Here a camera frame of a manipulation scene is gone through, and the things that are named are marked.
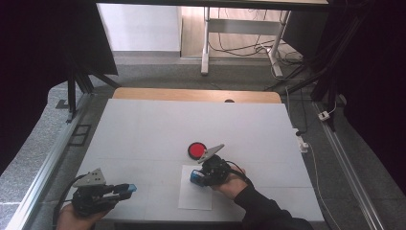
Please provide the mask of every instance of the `white wall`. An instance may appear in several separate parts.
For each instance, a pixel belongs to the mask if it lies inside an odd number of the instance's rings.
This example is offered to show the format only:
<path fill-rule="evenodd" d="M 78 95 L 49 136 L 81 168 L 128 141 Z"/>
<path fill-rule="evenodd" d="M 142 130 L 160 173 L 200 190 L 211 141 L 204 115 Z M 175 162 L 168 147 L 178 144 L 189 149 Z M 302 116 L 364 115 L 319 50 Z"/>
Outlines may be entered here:
<path fill-rule="evenodd" d="M 112 51 L 180 51 L 180 7 L 98 4 Z"/>

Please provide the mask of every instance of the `white paper sheet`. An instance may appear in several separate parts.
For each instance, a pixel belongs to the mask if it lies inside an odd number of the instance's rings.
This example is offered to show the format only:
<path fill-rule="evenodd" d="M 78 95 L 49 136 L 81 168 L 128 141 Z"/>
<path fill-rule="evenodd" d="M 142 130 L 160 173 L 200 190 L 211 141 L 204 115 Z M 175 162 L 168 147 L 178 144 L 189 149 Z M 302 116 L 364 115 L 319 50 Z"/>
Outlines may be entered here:
<path fill-rule="evenodd" d="M 178 208 L 212 210 L 212 193 L 210 187 L 200 187 L 191 183 L 191 172 L 200 170 L 201 166 L 182 166 Z"/>

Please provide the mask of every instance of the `black sleeve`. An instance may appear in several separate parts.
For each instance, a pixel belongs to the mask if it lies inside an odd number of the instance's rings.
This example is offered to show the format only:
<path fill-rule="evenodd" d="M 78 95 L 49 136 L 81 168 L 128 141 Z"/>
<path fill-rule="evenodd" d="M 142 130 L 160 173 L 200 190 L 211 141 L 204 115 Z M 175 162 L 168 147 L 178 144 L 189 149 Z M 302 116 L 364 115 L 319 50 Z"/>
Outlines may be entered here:
<path fill-rule="evenodd" d="M 236 196 L 235 203 L 246 211 L 242 220 L 244 229 L 313 229 L 309 222 L 302 218 L 292 218 L 290 213 L 282 210 L 275 200 L 268 199 L 252 186 L 247 186 L 241 191 Z"/>

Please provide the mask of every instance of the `aluminum rail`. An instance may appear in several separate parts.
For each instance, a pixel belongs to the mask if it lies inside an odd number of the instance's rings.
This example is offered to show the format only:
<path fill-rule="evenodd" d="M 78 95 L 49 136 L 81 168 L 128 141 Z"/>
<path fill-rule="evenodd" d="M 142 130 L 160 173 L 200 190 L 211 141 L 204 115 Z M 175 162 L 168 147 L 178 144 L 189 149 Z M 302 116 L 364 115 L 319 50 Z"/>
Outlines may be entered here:
<path fill-rule="evenodd" d="M 322 111 L 319 109 L 316 103 L 313 103 L 313 107 L 317 114 Z M 384 226 L 378 213 L 376 212 L 375 207 L 372 204 L 370 196 L 367 191 L 365 191 L 364 186 L 358 178 L 358 175 L 352 166 L 350 159 L 348 158 L 346 151 L 344 150 L 341 142 L 335 132 L 332 132 L 327 123 L 322 122 L 323 130 L 326 133 L 326 136 L 334 150 L 334 153 L 337 157 L 338 162 L 344 172 L 344 175 L 347 178 L 347 181 L 350 184 L 352 192 L 355 198 L 359 202 L 362 213 L 365 216 L 365 219 L 372 230 L 384 230 Z"/>
<path fill-rule="evenodd" d="M 50 152 L 48 152 L 44 163 L 38 171 L 33 183 L 31 184 L 28 192 L 24 195 L 24 198 L 20 202 L 17 210 L 12 216 L 7 230 L 20 230 L 24 229 L 29 217 L 35 208 L 36 203 L 41 196 L 43 189 L 47 185 L 49 178 L 54 171 L 59 158 L 61 157 L 63 151 L 65 150 L 66 144 L 68 143 L 72 133 L 75 130 L 80 118 L 84 115 L 87 105 L 90 103 L 92 96 L 89 94 L 83 94 L 80 98 L 78 104 L 78 113 L 72 123 L 66 124 L 63 130 L 59 133 L 54 145 L 51 147 Z"/>

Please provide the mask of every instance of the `black curtain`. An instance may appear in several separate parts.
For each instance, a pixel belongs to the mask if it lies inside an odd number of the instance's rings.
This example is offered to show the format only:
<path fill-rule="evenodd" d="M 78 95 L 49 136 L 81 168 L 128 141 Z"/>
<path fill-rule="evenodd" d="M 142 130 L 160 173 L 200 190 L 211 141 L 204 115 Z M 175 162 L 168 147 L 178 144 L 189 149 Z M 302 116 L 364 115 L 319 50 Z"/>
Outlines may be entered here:
<path fill-rule="evenodd" d="M 117 69 L 96 4 L 1 1 L 0 32 L 2 173 L 39 120 L 53 86 L 81 66 L 101 74 Z"/>
<path fill-rule="evenodd" d="M 406 17 L 401 0 L 376 0 L 338 67 L 345 115 L 406 194 Z"/>

